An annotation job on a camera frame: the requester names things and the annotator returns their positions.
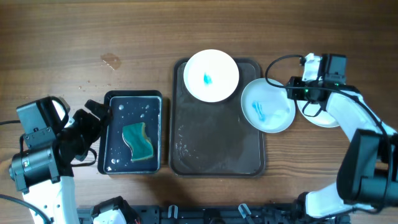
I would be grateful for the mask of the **white plate top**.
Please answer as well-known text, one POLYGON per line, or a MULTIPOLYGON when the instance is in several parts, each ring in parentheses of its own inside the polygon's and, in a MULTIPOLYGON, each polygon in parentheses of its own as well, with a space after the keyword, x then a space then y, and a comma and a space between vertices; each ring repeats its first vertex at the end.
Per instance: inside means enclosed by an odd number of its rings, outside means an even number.
POLYGON ((185 65, 183 82, 200 101, 216 103, 227 99, 238 86, 239 69, 232 57, 220 50, 202 50, 185 65))

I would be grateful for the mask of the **white plate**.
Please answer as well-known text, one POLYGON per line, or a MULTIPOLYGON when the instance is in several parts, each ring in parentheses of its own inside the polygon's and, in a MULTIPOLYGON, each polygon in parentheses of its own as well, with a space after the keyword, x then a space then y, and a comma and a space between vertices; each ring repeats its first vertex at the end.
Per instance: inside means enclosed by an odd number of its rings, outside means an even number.
POLYGON ((282 132, 295 118, 294 101, 273 79, 258 78, 247 84, 241 95, 241 109, 246 120, 264 133, 282 132))
POLYGON ((296 101, 296 103, 298 110, 311 123, 323 128, 335 128, 339 126, 337 120, 330 116, 326 111, 321 110, 317 116, 313 117, 313 115, 315 115, 320 109, 320 105, 309 103, 305 106, 307 101, 300 100, 296 101))
POLYGON ((227 99, 238 86, 239 69, 232 57, 220 50, 202 50, 185 65, 183 82, 200 101, 216 103, 227 99))

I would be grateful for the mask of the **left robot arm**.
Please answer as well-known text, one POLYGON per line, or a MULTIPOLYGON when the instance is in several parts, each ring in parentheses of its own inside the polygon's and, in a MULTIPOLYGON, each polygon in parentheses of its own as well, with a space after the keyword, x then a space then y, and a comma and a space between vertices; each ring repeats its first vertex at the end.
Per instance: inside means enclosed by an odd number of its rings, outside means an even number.
POLYGON ((25 133, 9 167, 35 223, 79 223, 73 160, 85 159, 112 118, 107 105, 88 100, 85 109, 68 115, 62 98, 48 96, 17 107, 25 133))

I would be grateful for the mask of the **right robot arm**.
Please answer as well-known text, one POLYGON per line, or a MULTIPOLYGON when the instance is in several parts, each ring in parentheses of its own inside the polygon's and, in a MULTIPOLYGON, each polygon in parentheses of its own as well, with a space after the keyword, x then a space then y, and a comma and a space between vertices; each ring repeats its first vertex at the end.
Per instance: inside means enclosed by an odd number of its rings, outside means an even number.
POLYGON ((336 182, 303 194, 302 216, 322 221, 397 206, 397 131, 384 124, 351 85, 292 77, 285 86, 293 100, 318 103, 349 139, 336 182))

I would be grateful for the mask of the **green yellow sponge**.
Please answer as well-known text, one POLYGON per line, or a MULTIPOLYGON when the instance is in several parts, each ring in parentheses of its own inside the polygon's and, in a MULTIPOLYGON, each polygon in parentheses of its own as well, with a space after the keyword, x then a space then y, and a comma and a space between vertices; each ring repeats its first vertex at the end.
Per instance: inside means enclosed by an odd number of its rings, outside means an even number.
POLYGON ((131 162, 143 161, 154 156, 154 148, 146 134, 145 123, 135 123, 122 129, 124 143, 131 150, 131 162))

